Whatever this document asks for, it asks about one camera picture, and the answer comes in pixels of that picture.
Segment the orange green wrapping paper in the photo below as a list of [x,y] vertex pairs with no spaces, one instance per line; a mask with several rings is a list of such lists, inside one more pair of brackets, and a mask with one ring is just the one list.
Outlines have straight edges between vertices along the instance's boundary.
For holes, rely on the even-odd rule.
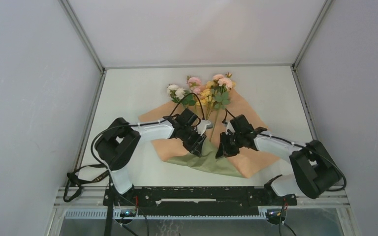
[[[244,115],[253,128],[268,128],[247,100],[235,89],[229,93],[229,98],[230,104],[227,109],[234,116]],[[168,115],[174,107],[175,103],[167,102],[140,115],[138,120],[147,122],[160,119]],[[151,141],[151,143],[159,159],[163,162],[232,177],[250,178],[280,160],[279,157],[268,152],[255,151],[246,147],[240,148],[239,154],[235,156],[216,158],[220,133],[225,131],[225,126],[222,123],[224,117],[225,111],[220,111],[213,132],[212,130],[206,131],[207,139],[204,142],[201,157],[190,154],[183,147],[183,142],[178,139],[160,139]]]

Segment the yellow fake flower stem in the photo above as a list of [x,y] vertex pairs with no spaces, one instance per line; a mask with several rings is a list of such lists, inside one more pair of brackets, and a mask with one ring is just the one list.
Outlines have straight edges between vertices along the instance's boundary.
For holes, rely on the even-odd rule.
[[208,119],[214,108],[214,99],[212,88],[215,85],[214,81],[208,81],[203,86],[195,87],[193,92],[197,94],[200,102],[195,98],[196,107],[202,108],[205,118]]

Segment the pink fake flower stem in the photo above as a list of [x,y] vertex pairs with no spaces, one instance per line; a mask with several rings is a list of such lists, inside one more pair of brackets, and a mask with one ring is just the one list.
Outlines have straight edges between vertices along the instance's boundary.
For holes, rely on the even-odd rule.
[[198,95],[199,98],[204,98],[202,95],[203,91],[206,89],[206,85],[198,77],[187,77],[187,85],[191,92]]
[[216,74],[212,77],[212,81],[208,85],[210,90],[209,107],[213,113],[213,129],[209,141],[212,141],[214,131],[218,125],[218,118],[221,110],[224,110],[230,104],[229,94],[235,87],[235,82],[231,79],[232,73]]

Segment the white fake flower stem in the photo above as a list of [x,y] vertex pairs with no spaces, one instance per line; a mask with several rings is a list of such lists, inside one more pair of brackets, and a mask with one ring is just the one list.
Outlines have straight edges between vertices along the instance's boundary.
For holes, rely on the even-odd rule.
[[195,99],[192,92],[176,84],[170,84],[167,87],[167,94],[172,102],[180,104],[185,108],[195,105]]

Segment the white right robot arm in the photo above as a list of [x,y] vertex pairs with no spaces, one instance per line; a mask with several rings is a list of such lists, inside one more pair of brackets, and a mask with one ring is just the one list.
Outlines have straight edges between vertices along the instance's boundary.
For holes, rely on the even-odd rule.
[[343,184],[337,191],[347,185],[344,173],[320,141],[298,143],[275,136],[264,127],[253,128],[244,115],[225,123],[216,158],[233,157],[241,148],[270,153],[291,165],[292,174],[278,175],[265,184],[265,200],[272,205],[287,195],[303,193],[316,199],[326,191],[333,192],[332,187],[340,181]]

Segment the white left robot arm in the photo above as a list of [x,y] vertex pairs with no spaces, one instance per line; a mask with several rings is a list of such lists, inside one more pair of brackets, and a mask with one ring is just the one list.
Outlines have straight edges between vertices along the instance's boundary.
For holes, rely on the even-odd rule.
[[137,124],[117,118],[94,137],[91,154],[107,169],[110,185],[116,189],[115,199],[122,205],[128,205],[134,199],[134,191],[126,166],[139,143],[179,139],[189,153],[200,156],[206,131],[212,127],[209,120],[200,119],[189,109],[156,121]]

